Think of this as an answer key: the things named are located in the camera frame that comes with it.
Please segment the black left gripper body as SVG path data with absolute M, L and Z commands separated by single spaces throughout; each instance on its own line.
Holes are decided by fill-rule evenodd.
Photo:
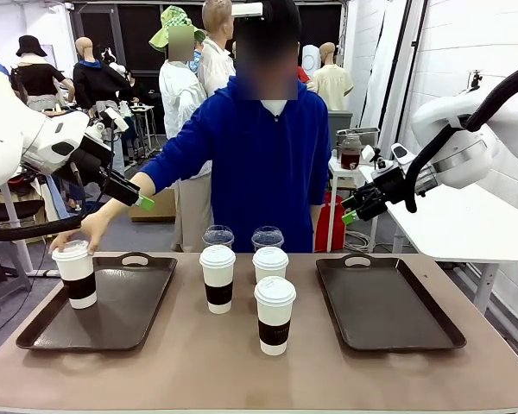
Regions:
M 111 149 L 87 135 L 69 136 L 68 143 L 73 146 L 68 157 L 68 181 L 72 184 L 105 185 L 109 176 Z

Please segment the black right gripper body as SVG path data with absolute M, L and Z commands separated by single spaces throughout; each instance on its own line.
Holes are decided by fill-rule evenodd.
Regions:
M 370 177 L 372 183 L 382 194 L 384 202 L 398 204 L 403 201 L 407 208 L 415 208 L 415 182 L 414 175 L 404 173 L 400 166 L 393 165 L 388 168 L 375 169 Z

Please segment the person's right hand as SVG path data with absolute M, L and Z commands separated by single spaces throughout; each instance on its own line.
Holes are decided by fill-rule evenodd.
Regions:
M 69 230 L 66 232 L 59 233 L 49 248 L 49 253 L 53 253 L 55 250 L 62 251 L 65 245 L 78 233 L 82 233 L 90 238 L 88 241 L 87 251 L 89 254 L 94 254 L 102 236 L 104 235 L 107 227 L 111 221 L 111 217 L 104 214 L 103 211 L 92 213 L 83 219 L 78 229 Z

